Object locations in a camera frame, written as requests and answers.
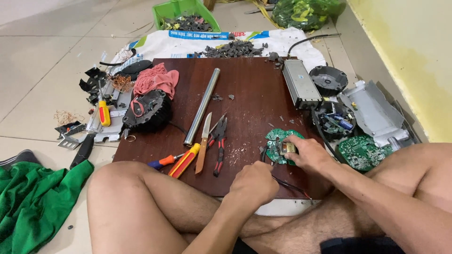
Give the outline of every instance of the person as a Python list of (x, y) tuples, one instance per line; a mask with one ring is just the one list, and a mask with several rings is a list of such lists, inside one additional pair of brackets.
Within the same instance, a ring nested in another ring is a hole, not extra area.
[(237, 174), (222, 202), (146, 164), (115, 162), (88, 187), (93, 253), (373, 253), (380, 245), (391, 246), (380, 253), (451, 252), (452, 144), (403, 148), (362, 175), (315, 140), (285, 141), (299, 150), (287, 158), (336, 188), (302, 214), (254, 214), (280, 188), (260, 161)]

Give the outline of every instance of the wooden board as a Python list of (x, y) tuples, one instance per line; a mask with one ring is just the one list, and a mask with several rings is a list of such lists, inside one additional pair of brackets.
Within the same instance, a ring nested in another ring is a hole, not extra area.
[[(222, 114), (227, 113), (225, 163), (220, 176), (214, 177), (212, 173), (218, 158), (216, 143), (207, 151), (202, 174), (194, 175), (194, 160), (180, 177), (181, 181), (211, 196), (226, 195), (235, 175), (245, 165), (259, 160), (259, 146), (265, 146), (265, 135), (274, 128), (293, 129), (305, 138), (315, 138), (323, 144), (307, 113), (295, 110), (281, 70), (275, 69), (275, 64), (265, 62), (265, 59), (267, 58), (154, 59), (154, 65), (164, 62), (167, 70), (179, 71), (179, 82), (172, 104), (173, 122), (187, 131), (213, 70), (221, 70), (214, 94), (219, 94), (223, 100), (210, 100), (194, 141), (201, 142), (204, 119), (209, 112), (213, 112), (211, 126)], [(234, 100), (228, 98), (230, 94), (234, 95)], [(121, 140), (113, 161), (133, 160), (147, 163), (168, 155), (182, 154), (188, 149), (182, 145), (185, 135), (171, 125), (158, 133), (132, 134), (137, 139), (133, 142)], [(167, 174), (171, 167), (168, 165), (162, 171)], [(296, 166), (277, 165), (273, 174), (305, 189), (314, 199), (322, 198), (324, 182), (307, 176)], [(280, 188), (277, 197), (304, 198), (300, 193), (284, 187)]]

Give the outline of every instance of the broom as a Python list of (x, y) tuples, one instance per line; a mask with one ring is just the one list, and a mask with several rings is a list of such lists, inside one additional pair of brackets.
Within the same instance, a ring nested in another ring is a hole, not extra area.
[(215, 7), (216, 0), (204, 0), (204, 6), (209, 11), (213, 11), (213, 7)]

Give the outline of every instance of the hand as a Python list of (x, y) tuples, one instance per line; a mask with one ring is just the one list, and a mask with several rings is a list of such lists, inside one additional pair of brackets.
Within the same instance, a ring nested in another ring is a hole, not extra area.
[(297, 166), (308, 173), (321, 174), (323, 169), (337, 165), (336, 161), (315, 139), (301, 139), (295, 135), (290, 135), (284, 139), (284, 142), (292, 142), (299, 152), (299, 154), (286, 153), (284, 157), (293, 160)]
[(272, 177), (273, 167), (261, 161), (243, 167), (236, 176), (225, 199), (233, 197), (237, 203), (250, 205), (255, 212), (275, 198), (279, 184)]

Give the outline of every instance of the yellow wall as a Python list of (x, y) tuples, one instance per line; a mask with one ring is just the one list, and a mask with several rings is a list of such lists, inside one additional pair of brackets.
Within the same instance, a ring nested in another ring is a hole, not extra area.
[(452, 3), (348, 2), (430, 142), (452, 142)]

